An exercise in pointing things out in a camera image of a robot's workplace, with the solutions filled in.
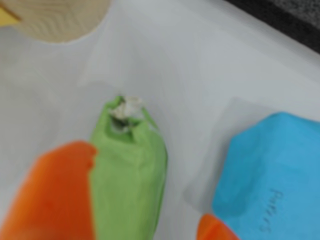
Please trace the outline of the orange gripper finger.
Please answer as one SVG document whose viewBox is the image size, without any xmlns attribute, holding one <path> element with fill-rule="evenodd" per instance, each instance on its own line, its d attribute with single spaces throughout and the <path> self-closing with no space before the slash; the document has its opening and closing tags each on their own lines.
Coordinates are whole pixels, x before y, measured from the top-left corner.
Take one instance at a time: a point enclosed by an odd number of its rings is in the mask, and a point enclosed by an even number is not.
<svg viewBox="0 0 320 240">
<path fill-rule="evenodd" d="M 235 233 L 212 214 L 204 214 L 198 223 L 197 240 L 239 240 Z"/>
<path fill-rule="evenodd" d="M 95 148 L 75 141 L 36 161 L 0 228 L 2 240 L 94 240 L 89 171 Z"/>
</svg>

